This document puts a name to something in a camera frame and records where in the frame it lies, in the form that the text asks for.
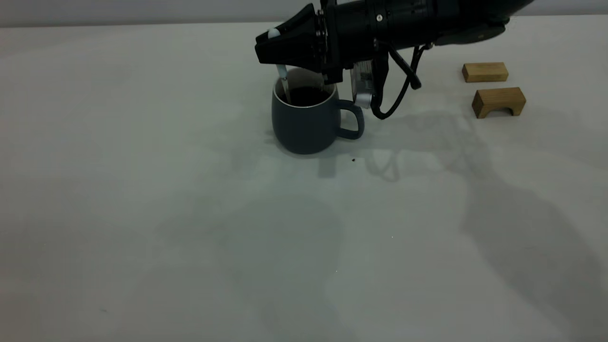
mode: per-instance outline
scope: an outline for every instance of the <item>coffee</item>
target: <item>coffee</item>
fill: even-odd
[[[291,96],[291,103],[287,101],[287,97],[285,96],[285,94],[281,96],[281,101],[283,101],[284,103],[289,103],[292,106],[296,107],[309,107],[318,105],[321,102],[327,100],[330,96],[330,94],[326,91],[311,86],[291,89],[289,91],[289,95]]]

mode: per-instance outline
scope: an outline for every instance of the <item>mug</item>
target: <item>mug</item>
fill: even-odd
[[[285,90],[282,80],[277,80],[272,91],[272,129],[288,151],[310,155],[325,150],[337,137],[361,138],[365,130],[363,111],[351,101],[340,100],[336,85],[326,85],[321,74],[301,68],[290,70],[287,81],[289,93],[299,88],[317,88],[327,93],[323,102],[314,105],[290,105],[281,99]],[[340,128],[340,110],[354,114],[357,131]]]

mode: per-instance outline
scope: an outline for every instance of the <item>wooden bridge block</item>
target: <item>wooden bridge block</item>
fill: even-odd
[[[501,108],[509,108],[513,116],[522,114],[526,98],[519,88],[478,90],[473,100],[473,110],[478,119],[485,119],[488,113]]]
[[[467,83],[504,82],[509,78],[504,63],[467,63],[462,68],[462,74]]]

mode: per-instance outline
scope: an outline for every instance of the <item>table surface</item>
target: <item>table surface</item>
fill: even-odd
[[[436,47],[308,157],[268,27],[0,30],[0,340],[606,341],[608,16]],[[465,83],[484,61],[509,80]],[[522,116],[477,120],[509,86]]]

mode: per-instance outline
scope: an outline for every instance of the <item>gray wall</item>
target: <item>gray wall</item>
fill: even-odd
[[[0,26],[280,21],[311,0],[0,0]],[[319,1],[312,1],[315,7]],[[607,0],[536,0],[523,15],[608,13]]]

